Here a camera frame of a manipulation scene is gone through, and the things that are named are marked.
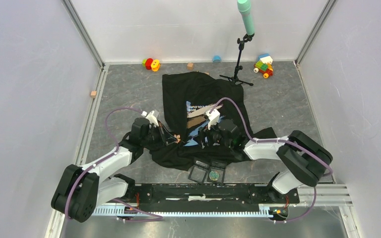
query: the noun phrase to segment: white panel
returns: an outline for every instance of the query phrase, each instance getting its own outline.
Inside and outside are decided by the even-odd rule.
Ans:
[[[237,0],[73,0],[106,62],[236,60],[245,28]],[[326,0],[252,0],[255,38],[242,59],[293,60]]]
[[[301,73],[362,233],[381,237],[381,1],[338,1]]]
[[[0,0],[0,238],[43,237],[99,68],[58,0]]]

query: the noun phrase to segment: black t-shirt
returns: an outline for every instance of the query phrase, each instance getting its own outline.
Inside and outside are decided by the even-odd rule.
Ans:
[[[243,88],[226,80],[216,80],[205,73],[188,72],[163,75],[164,117],[172,133],[180,135],[179,144],[171,144],[157,151],[151,151],[152,159],[161,166],[188,170],[194,159],[210,162],[212,159],[229,163],[240,162],[230,149],[224,145],[202,148],[195,141],[198,129],[208,124],[203,114],[223,98],[232,99],[243,114],[249,133],[253,136],[248,113],[243,103]],[[218,105],[220,120],[232,119],[239,130],[244,133],[243,122],[236,108],[229,101]],[[266,133],[266,138],[275,137]],[[256,136],[265,137],[265,133]]]

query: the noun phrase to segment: black tripod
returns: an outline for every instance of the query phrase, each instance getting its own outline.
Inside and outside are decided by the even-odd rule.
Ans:
[[[245,81],[241,81],[238,77],[237,77],[237,73],[239,72],[239,70],[242,70],[243,69],[243,66],[239,65],[240,64],[240,56],[242,56],[242,51],[243,49],[245,48],[245,43],[248,42],[248,41],[251,41],[252,40],[252,37],[254,36],[255,34],[251,35],[251,36],[248,36],[247,34],[245,34],[245,36],[243,37],[243,40],[241,41],[240,38],[237,39],[237,44],[239,44],[239,57],[237,58],[237,65],[236,67],[234,68],[234,76],[233,77],[228,77],[228,76],[224,76],[224,75],[220,75],[220,77],[223,77],[223,78],[227,78],[229,81],[231,82],[234,82],[234,83],[239,83],[238,85],[240,84],[248,84],[249,86],[253,86],[254,84],[253,83],[248,83],[248,82],[245,82]]]

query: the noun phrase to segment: wooden cube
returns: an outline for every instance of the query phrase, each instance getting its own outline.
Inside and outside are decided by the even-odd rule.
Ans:
[[[193,63],[188,63],[188,70],[193,70]]]
[[[97,96],[97,91],[91,91],[90,97],[96,98],[96,96]]]

